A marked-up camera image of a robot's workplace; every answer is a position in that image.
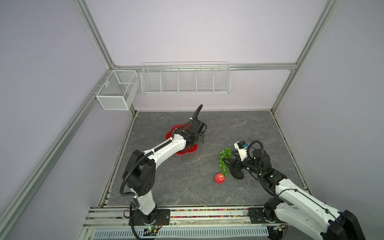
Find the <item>red apple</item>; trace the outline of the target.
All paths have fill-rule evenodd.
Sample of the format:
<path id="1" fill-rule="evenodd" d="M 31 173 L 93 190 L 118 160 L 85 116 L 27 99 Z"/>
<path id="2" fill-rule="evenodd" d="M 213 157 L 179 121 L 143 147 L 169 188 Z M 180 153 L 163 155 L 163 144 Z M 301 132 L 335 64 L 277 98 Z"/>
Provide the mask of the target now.
<path id="1" fill-rule="evenodd" d="M 222 173 L 219 173 L 219 174 L 216 174 L 215 175 L 215 178 L 214 178 L 215 182 L 217 184 L 222 184 L 225 180 L 226 180 L 226 177 L 224 174 Z"/>

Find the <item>dark avocado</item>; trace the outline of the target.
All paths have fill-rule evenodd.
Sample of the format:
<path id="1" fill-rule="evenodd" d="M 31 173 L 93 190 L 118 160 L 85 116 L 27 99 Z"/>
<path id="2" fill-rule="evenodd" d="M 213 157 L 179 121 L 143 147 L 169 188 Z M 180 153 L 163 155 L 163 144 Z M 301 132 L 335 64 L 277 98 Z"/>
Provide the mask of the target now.
<path id="1" fill-rule="evenodd" d="M 244 178 L 244 173 L 242 172 L 241 167 L 230 168 L 230 173 L 237 180 L 242 180 Z"/>

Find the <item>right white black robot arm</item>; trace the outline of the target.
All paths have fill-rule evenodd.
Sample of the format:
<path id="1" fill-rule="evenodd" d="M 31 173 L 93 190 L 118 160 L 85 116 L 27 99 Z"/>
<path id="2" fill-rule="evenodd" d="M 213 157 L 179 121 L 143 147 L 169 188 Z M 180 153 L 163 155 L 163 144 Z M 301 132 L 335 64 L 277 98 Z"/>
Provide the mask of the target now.
<path id="1" fill-rule="evenodd" d="M 234 178 L 243 179 L 246 170 L 272 196 L 261 214 L 266 221 L 284 222 L 314 240 L 366 238 L 352 212 L 330 207 L 298 187 L 272 167 L 271 158 L 263 149 L 255 149 L 252 153 L 239 149 L 234 159 L 224 158 L 223 162 Z"/>

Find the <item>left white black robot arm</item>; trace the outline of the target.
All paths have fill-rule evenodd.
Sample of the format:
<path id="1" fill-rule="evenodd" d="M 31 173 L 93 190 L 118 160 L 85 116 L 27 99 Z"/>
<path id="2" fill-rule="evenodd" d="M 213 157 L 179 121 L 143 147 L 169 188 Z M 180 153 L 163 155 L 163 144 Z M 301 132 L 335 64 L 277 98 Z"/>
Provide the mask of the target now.
<path id="1" fill-rule="evenodd" d="M 157 168 L 176 153 L 203 144 L 206 130 L 205 123 L 192 117 L 185 125 L 175 128 L 161 144 L 143 152 L 132 152 L 122 176 L 119 194 L 133 197 L 133 207 L 138 212 L 137 220 L 152 224 L 158 217 L 158 207 L 152 194 Z"/>

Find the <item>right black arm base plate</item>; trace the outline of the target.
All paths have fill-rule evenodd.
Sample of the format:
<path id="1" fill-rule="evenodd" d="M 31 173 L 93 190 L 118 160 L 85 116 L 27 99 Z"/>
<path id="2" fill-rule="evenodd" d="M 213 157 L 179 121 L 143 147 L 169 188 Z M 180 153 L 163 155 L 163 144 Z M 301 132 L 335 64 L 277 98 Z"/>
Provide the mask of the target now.
<path id="1" fill-rule="evenodd" d="M 264 207 L 248 208 L 247 216 L 252 224 L 284 224 L 274 211 Z"/>

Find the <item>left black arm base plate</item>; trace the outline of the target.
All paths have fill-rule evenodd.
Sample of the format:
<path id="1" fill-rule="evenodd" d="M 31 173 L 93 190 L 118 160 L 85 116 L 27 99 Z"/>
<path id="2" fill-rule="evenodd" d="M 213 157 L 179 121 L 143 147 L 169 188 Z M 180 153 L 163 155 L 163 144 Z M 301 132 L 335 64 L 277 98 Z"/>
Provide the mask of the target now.
<path id="1" fill-rule="evenodd" d="M 170 224 L 170 219 L 170 209 L 155 209 L 149 215 L 144 215 L 141 211 L 134 209 L 131 217 L 135 226 L 167 226 Z"/>

